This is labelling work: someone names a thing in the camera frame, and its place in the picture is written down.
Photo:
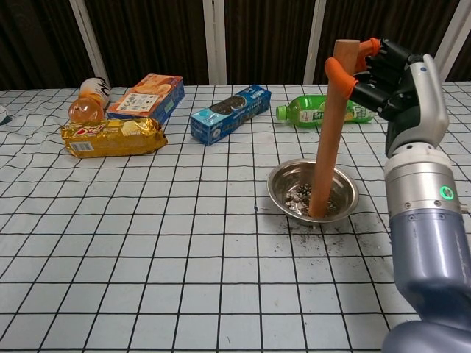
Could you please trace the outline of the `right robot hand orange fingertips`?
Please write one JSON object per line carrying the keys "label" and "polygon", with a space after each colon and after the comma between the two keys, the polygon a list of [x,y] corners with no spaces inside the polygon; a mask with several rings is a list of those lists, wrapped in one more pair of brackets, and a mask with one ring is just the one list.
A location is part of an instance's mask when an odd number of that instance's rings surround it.
{"label": "right robot hand orange fingertips", "polygon": [[389,39],[359,45],[353,74],[330,57],[325,73],[341,95],[388,121],[385,153],[410,143],[437,147],[449,118],[439,72],[429,54],[415,54]]}

